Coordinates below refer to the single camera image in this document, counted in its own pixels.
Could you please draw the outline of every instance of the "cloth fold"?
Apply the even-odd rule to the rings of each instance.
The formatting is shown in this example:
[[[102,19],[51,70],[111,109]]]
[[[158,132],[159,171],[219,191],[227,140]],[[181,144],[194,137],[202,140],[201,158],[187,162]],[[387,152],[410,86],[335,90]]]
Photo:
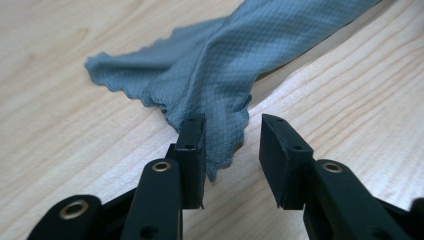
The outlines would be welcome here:
[[[171,37],[120,56],[88,58],[93,82],[159,106],[179,130],[205,113],[207,174],[231,163],[261,73],[287,64],[378,0],[247,0],[231,15],[177,28]]]

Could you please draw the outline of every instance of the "blue cloth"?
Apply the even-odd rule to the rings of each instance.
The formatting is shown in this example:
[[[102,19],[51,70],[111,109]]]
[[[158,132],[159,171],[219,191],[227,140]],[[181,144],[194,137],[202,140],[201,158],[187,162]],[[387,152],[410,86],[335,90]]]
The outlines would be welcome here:
[[[177,131],[205,113],[212,181],[243,142],[250,90],[259,74],[287,64],[356,19],[377,0],[247,0],[230,16],[177,28],[121,56],[88,58],[93,82],[159,106]]]

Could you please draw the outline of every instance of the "wooden tabletop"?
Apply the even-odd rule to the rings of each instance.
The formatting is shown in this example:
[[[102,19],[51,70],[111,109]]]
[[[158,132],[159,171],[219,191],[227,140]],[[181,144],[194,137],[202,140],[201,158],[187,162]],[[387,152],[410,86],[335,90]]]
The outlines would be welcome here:
[[[134,188],[178,137],[158,108],[93,84],[88,56],[135,51],[240,2],[1,1],[0,239],[26,238],[71,195],[107,202]],[[277,209],[261,170],[263,113],[374,196],[404,209],[424,196],[424,2],[394,1],[352,34],[255,84],[244,145],[207,181],[206,208],[184,212],[185,239],[307,238],[302,212]]]

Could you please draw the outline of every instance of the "cloth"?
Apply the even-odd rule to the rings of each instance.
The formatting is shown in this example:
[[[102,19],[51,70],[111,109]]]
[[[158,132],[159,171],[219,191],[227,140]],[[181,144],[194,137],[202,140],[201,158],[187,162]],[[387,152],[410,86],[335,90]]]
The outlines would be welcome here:
[[[261,73],[287,64],[378,0],[247,0],[231,15],[177,28],[171,37],[120,56],[88,58],[92,81],[159,106],[177,131],[205,113],[207,174],[231,163]]]

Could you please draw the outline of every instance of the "light wood surface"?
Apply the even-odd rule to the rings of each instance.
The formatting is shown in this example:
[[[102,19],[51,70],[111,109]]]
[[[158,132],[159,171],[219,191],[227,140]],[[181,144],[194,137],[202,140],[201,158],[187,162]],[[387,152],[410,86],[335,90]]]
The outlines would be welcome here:
[[[74,194],[107,202],[177,139],[159,109],[94,85],[85,59],[121,54],[238,1],[0,2],[0,239],[24,239]],[[255,84],[245,143],[184,212],[185,239],[306,239],[302,212],[276,208],[259,161],[262,113],[287,119],[315,158],[348,165],[408,209],[424,196],[424,2],[398,0],[340,46]],[[282,82],[273,91],[269,84]]]

